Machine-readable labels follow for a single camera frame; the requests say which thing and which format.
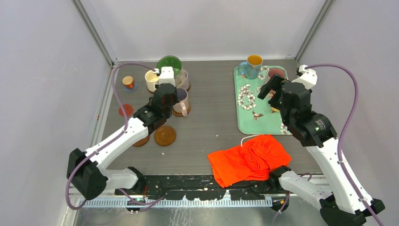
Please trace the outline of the pink mug purple inside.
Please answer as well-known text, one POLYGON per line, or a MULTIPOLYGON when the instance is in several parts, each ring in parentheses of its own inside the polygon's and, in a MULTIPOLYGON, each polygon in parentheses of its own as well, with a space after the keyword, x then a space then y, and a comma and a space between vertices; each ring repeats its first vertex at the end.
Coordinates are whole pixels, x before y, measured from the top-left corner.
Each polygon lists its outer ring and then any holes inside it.
POLYGON ((180 104, 182 106, 190 105, 189 98, 188 98, 188 91, 186 91, 183 88, 177 88, 176 91, 177 91, 177 103, 176 104, 180 104))

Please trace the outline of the cream white mug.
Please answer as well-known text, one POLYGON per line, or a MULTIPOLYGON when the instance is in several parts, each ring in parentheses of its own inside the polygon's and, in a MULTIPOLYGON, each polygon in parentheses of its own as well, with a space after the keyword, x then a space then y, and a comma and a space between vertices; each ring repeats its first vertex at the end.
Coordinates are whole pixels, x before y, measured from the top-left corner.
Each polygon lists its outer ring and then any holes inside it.
POLYGON ((145 76, 145 83, 147 86, 147 90, 150 93, 154 93, 155 92, 155 85, 158 83, 159 77, 157 74, 155 74, 152 70, 149 70, 145 76))

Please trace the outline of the lilac ceramic mug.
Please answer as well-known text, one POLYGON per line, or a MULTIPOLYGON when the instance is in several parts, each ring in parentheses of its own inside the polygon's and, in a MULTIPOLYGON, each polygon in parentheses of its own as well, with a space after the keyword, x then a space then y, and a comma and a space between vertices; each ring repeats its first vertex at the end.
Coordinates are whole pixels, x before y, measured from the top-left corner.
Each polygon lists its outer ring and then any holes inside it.
POLYGON ((175 81, 177 88, 183 88, 186 91, 190 90, 191 84, 186 70, 182 69, 177 77, 175 77, 175 81))

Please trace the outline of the green inside mug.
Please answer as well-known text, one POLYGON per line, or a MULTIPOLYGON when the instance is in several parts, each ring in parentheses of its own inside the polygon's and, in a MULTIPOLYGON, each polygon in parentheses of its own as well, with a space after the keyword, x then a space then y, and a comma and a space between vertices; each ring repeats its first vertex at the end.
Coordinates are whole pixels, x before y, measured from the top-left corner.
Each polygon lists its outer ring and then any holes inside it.
POLYGON ((158 61, 156 66, 156 68, 158 68, 159 70, 161 70, 162 67, 172 67, 174 77, 177 78, 180 71, 182 70, 182 62, 176 56, 164 56, 158 61))

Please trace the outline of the red round coaster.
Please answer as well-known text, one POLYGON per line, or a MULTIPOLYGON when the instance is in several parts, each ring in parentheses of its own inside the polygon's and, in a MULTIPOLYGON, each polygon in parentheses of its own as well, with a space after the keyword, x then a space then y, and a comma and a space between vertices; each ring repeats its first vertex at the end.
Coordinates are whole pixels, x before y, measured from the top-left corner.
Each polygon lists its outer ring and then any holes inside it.
POLYGON ((134 113, 134 109, 130 104, 124 104, 122 107, 119 107, 118 113, 120 116, 131 117, 134 113))

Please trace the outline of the small tan cup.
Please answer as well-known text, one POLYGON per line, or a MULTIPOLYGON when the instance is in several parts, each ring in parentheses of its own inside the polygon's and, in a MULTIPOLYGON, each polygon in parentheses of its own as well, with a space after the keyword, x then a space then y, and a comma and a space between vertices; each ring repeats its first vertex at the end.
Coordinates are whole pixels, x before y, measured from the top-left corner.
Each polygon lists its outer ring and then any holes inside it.
POLYGON ((122 84, 128 88, 133 88, 134 82, 135 80, 132 76, 126 76, 122 79, 122 84))

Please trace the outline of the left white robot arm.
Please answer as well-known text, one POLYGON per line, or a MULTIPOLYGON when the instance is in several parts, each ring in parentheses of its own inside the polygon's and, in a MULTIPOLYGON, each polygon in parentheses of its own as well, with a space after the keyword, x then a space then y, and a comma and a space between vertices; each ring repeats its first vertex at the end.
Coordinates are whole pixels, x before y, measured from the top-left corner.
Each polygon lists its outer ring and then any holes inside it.
POLYGON ((136 168, 109 170, 107 167, 133 144, 164 125, 176 103, 176 87, 170 83, 160 84, 149 103, 139 108, 126 125, 101 143, 85 151, 76 148, 70 153, 67 178, 86 200, 108 190, 127 189, 132 194, 144 190, 145 178, 136 168))

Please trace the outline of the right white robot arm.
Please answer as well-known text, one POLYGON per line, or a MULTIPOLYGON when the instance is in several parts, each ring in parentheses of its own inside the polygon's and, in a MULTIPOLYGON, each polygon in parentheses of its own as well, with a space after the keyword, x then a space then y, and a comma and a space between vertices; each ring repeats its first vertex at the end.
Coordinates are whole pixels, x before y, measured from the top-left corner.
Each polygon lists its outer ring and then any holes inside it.
POLYGON ((382 212, 385 205, 372 198, 356 179, 338 146, 331 121, 311 109, 315 81, 315 75, 295 81, 274 75, 261 87, 258 97, 264 99, 274 91, 269 104, 280 111, 283 124, 314 158, 330 187, 321 188, 284 165, 270 172, 269 187, 276 193, 286 190, 300 196, 320 212, 329 226, 360 226, 367 217, 382 212))

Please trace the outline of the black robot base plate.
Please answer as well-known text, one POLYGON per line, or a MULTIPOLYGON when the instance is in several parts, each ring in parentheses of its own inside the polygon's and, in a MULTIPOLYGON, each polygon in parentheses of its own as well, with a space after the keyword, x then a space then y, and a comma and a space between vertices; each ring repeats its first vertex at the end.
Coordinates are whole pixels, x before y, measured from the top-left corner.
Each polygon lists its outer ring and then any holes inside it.
POLYGON ((130 196, 145 195, 156 200, 201 201, 221 200, 226 196, 234 201, 261 200, 266 196, 272 197, 274 202, 286 199, 288 192, 270 183, 269 180, 245 180, 221 187, 212 175, 146 175, 137 189, 124 189, 130 196))

